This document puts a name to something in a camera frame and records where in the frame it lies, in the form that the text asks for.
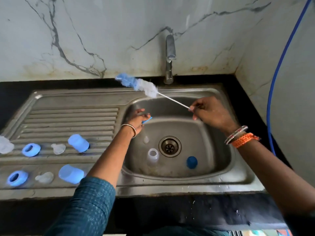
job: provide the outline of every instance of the faucet spout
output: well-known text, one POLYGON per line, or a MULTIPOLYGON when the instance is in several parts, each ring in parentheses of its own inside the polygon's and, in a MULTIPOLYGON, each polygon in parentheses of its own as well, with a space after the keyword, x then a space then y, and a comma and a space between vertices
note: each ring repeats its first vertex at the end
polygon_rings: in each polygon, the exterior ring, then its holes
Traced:
POLYGON ((165 66, 165 84, 173 83, 172 61, 176 59, 175 40, 174 36, 166 37, 166 66, 165 66))

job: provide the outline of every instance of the stainless steel sink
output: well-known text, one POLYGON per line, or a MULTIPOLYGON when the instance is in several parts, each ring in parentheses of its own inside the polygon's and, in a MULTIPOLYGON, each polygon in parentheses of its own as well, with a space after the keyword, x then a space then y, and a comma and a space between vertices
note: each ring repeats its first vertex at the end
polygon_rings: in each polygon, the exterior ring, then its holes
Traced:
MULTIPOLYGON (((215 95, 233 114, 220 85, 167 86, 159 91, 188 106, 197 98, 215 95)), ((59 179, 60 168, 71 164, 87 173, 137 108, 145 108, 153 118, 130 143, 117 196, 264 190, 237 150, 224 145, 224 135, 200 120, 193 121, 185 107, 160 96, 149 99, 143 92, 129 88, 108 88, 37 91, 30 96, 2 133, 15 149, 0 155, 0 199, 71 196, 77 185, 59 179), (90 148, 85 153, 77 153, 68 145, 67 139, 74 133, 89 141, 90 148), (30 142, 41 145, 38 156, 28 158, 21 154, 30 142), (52 143, 66 144, 65 152, 54 155, 52 143), (147 161, 151 148, 159 151, 155 164, 147 161), (198 160, 195 169, 186 166, 189 156, 198 160), (16 188, 5 183, 14 170, 29 172, 26 183, 16 188), (36 175, 47 171, 55 175, 51 184, 35 181, 36 175)))
MULTIPOLYGON (((190 106, 195 98, 175 97, 190 106)), ((131 172, 153 179, 181 179, 210 177, 225 170, 231 162, 231 151, 224 144, 225 136, 202 121, 193 121, 191 112, 167 98, 138 99, 128 107, 124 120, 137 108, 145 108, 153 118, 143 131, 131 141, 124 166, 131 172), (156 164, 148 164, 151 148, 160 152, 156 164), (195 169, 186 166, 189 156, 198 160, 195 169)))

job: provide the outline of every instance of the drain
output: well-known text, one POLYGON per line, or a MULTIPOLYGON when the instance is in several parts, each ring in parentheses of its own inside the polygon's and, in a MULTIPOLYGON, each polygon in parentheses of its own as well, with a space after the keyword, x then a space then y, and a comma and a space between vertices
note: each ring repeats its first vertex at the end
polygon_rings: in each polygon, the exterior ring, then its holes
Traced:
POLYGON ((167 157, 175 157, 181 151, 180 141, 173 136, 163 137, 159 142, 160 152, 167 157))

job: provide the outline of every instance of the white brush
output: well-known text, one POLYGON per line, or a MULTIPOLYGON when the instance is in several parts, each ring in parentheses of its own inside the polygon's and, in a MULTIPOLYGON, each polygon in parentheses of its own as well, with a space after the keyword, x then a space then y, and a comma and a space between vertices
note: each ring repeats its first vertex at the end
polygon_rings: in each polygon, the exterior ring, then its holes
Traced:
POLYGON ((184 104, 182 104, 182 103, 180 103, 180 102, 178 102, 178 101, 176 101, 176 100, 174 100, 174 99, 172 99, 172 98, 170 98, 164 94, 161 94, 158 91, 158 89, 156 88, 156 86, 151 82, 145 81, 143 79, 136 79, 135 77, 128 76, 125 73, 117 75, 115 79, 120 81, 123 86, 133 87, 134 90, 136 90, 136 91, 144 91, 144 94, 147 95, 148 97, 156 98, 157 94, 159 94, 159 95, 162 95, 163 97, 166 97, 166 98, 174 101, 175 103, 178 103, 181 106, 184 106, 184 107, 189 109, 188 106, 186 106, 186 105, 184 105, 184 104))

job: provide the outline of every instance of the bracelet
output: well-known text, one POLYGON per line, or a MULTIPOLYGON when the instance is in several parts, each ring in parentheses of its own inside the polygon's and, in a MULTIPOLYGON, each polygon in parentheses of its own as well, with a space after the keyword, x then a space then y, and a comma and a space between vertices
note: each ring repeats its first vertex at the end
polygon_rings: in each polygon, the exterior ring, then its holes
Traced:
POLYGON ((232 142, 232 145, 236 148, 239 148, 240 146, 244 145, 245 143, 249 142, 251 139, 260 140, 259 137, 255 136, 254 134, 247 133, 243 136, 241 136, 239 139, 236 139, 234 142, 232 142))
POLYGON ((132 138, 135 138, 135 137, 136 137, 136 135, 137 135, 137 130, 135 129, 134 126, 132 126, 131 124, 122 124, 121 127, 122 127, 122 126, 129 126, 129 127, 131 127, 132 130, 133 130, 134 133, 135 133, 135 135, 134 135, 132 138))
POLYGON ((224 143, 228 145, 241 131, 245 131, 247 129, 248 129, 247 126, 241 126, 238 130, 236 130, 230 136, 228 136, 224 143))

